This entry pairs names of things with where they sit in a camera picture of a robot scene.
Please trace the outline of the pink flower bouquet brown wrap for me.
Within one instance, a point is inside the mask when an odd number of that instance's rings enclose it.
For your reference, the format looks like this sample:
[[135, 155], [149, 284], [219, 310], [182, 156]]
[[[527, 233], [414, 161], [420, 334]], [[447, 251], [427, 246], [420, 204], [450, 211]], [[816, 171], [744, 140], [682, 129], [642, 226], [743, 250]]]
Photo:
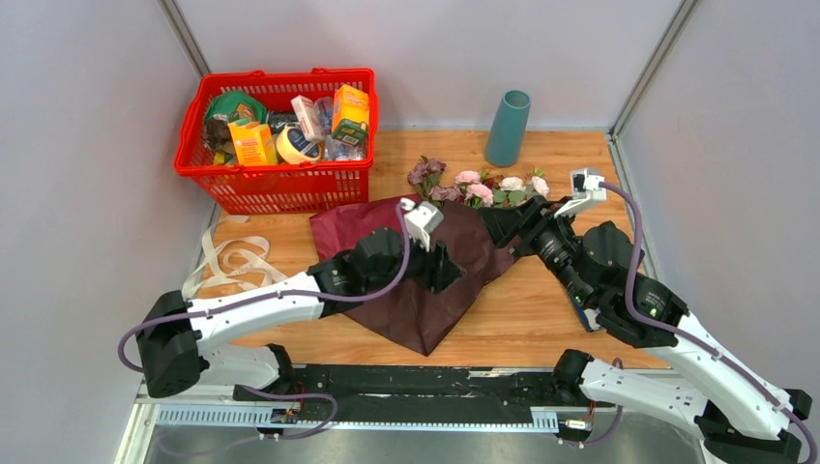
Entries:
[[540, 169], [523, 177], [491, 175], [486, 170], [462, 170], [454, 176], [450, 186], [443, 186], [441, 178], [446, 166], [439, 159], [421, 157], [407, 174], [407, 182], [417, 195], [436, 207], [447, 202], [474, 209], [516, 207], [537, 196], [547, 198], [550, 193]]

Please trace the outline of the dark red wrapping paper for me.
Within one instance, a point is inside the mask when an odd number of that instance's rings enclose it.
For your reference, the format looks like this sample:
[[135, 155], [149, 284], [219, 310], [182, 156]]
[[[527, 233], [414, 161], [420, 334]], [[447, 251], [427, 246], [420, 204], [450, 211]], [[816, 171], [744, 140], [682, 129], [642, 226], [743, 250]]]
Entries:
[[[376, 228], [397, 230], [397, 201], [395, 197], [344, 205], [312, 216], [309, 226], [318, 257], [325, 260], [352, 248]], [[439, 294], [413, 279], [404, 280], [386, 296], [345, 313], [365, 328], [424, 356], [450, 333], [483, 288], [517, 261], [506, 249], [494, 246], [476, 209], [446, 201], [439, 211], [443, 221], [431, 240], [446, 246], [464, 276]]]

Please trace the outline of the white printed ribbon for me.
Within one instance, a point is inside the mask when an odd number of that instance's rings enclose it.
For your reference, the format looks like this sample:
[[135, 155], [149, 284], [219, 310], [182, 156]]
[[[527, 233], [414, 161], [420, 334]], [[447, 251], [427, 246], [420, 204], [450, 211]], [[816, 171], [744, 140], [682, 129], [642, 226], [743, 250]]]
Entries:
[[201, 289], [232, 285], [249, 291], [287, 280], [284, 273], [267, 261], [271, 250], [267, 239], [252, 235], [215, 244], [214, 233], [219, 225], [248, 220], [248, 216], [230, 215], [203, 233], [200, 262], [182, 285], [185, 299], [195, 297]]

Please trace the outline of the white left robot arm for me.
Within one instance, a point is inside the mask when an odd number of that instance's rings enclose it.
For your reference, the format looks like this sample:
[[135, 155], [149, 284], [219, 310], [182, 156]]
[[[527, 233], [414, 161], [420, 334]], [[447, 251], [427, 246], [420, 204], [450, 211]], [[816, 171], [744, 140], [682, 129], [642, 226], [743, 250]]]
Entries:
[[260, 330], [347, 312], [413, 280], [433, 294], [463, 277], [444, 243], [425, 246], [391, 228], [361, 238], [353, 248], [282, 282], [213, 299], [186, 299], [181, 291], [158, 297], [136, 329], [148, 394], [170, 397], [197, 384], [237, 380], [275, 401], [289, 397], [294, 372], [281, 349], [243, 353], [229, 348]]

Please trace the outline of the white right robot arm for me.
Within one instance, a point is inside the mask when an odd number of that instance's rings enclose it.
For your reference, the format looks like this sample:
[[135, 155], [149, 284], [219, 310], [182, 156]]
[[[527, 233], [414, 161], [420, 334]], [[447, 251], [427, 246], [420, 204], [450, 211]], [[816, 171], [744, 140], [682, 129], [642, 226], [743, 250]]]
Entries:
[[482, 208], [479, 215], [496, 247], [537, 256], [607, 334], [664, 360], [684, 384], [665, 384], [568, 349], [553, 371], [554, 396], [569, 405], [586, 397], [665, 421], [724, 463], [816, 462], [818, 446], [805, 426], [810, 395], [751, 372], [680, 297], [639, 272], [641, 249], [625, 232], [607, 221], [578, 235], [569, 205], [568, 198], [534, 198], [514, 208]]

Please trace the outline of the teal ceramic vase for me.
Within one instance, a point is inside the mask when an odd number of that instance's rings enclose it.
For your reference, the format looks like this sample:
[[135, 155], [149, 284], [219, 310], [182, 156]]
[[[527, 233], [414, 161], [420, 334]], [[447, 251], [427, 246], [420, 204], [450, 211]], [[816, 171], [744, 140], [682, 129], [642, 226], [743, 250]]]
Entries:
[[484, 158], [498, 167], [517, 163], [527, 129], [531, 107], [530, 96], [521, 90], [510, 90], [501, 98], [484, 147]]

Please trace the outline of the blue razor blister package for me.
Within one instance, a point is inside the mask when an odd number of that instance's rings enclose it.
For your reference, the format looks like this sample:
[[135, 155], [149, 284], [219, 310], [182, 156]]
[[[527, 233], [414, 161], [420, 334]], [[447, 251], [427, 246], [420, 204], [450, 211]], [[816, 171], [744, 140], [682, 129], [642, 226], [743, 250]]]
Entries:
[[594, 333], [601, 329], [601, 325], [597, 322], [597, 316], [600, 312], [596, 308], [583, 307], [576, 298], [571, 298], [571, 304], [581, 326], [587, 333]]

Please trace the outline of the clear plastic bottle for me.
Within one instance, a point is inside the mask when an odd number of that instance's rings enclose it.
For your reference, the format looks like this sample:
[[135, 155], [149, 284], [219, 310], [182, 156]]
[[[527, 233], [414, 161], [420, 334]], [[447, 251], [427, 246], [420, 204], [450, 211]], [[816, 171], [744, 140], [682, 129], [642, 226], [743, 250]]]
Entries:
[[314, 109], [320, 122], [325, 140], [323, 144], [324, 161], [350, 161], [364, 160], [365, 143], [357, 147], [350, 146], [339, 140], [332, 138], [333, 122], [333, 99], [331, 97], [319, 98], [314, 102]]

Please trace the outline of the red plastic shopping basket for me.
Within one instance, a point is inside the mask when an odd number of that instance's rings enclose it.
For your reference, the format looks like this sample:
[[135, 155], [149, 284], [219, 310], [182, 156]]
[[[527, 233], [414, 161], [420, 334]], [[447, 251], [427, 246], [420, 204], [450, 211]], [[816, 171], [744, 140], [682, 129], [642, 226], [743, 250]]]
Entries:
[[[214, 163], [214, 152], [201, 140], [206, 110], [225, 92], [243, 91], [269, 109], [284, 111], [294, 97], [330, 97], [342, 85], [351, 85], [369, 96], [368, 139], [361, 160], [223, 166]], [[378, 122], [376, 75], [370, 68], [211, 73], [200, 79], [189, 104], [173, 166], [178, 175], [194, 181], [229, 214], [321, 212], [368, 200]]]

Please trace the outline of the orange green box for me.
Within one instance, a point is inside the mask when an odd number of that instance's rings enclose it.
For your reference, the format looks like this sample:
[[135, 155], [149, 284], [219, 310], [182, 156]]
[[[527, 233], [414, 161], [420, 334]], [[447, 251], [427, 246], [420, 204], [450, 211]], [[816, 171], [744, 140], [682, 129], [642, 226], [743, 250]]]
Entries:
[[333, 100], [331, 137], [351, 147], [367, 139], [370, 101], [368, 93], [351, 85], [338, 88]]

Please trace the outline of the yellow tape roll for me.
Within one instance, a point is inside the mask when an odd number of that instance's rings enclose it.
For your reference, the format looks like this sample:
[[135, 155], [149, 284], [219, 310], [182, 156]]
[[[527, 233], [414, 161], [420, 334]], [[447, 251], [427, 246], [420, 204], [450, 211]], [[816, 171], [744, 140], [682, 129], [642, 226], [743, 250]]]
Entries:
[[286, 126], [276, 137], [276, 151], [282, 163], [317, 163], [322, 158], [321, 144], [307, 140], [297, 126]]

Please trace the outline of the white small box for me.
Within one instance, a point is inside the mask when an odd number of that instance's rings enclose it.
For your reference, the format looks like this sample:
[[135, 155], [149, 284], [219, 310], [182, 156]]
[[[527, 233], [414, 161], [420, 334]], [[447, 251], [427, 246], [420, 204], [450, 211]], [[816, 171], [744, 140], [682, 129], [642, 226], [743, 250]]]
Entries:
[[290, 102], [306, 140], [322, 142], [325, 139], [325, 131], [315, 109], [314, 101], [299, 95]]

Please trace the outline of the orange juice carton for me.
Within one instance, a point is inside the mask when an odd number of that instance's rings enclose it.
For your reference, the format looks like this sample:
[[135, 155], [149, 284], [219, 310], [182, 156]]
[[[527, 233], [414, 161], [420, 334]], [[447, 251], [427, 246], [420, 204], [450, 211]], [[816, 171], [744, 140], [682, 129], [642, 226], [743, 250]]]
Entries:
[[267, 166], [278, 163], [275, 140], [265, 123], [247, 118], [228, 124], [237, 163], [242, 166]]

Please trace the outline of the green snack bag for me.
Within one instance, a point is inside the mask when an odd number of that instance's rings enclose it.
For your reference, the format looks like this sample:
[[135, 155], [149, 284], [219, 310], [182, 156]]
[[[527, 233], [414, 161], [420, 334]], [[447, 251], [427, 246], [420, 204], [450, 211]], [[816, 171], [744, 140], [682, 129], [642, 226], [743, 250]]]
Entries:
[[225, 123], [248, 119], [262, 122], [268, 114], [266, 106], [250, 94], [233, 90], [214, 97], [204, 114], [204, 120], [216, 119]]

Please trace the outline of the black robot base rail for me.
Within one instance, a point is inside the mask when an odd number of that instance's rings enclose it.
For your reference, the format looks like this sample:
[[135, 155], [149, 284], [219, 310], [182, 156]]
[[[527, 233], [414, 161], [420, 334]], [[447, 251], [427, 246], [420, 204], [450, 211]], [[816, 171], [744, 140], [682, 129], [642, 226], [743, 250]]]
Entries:
[[160, 405], [162, 425], [309, 429], [406, 429], [553, 432], [569, 417], [615, 406], [590, 401], [548, 369], [305, 364], [289, 369], [267, 393], [234, 386], [191, 389]]

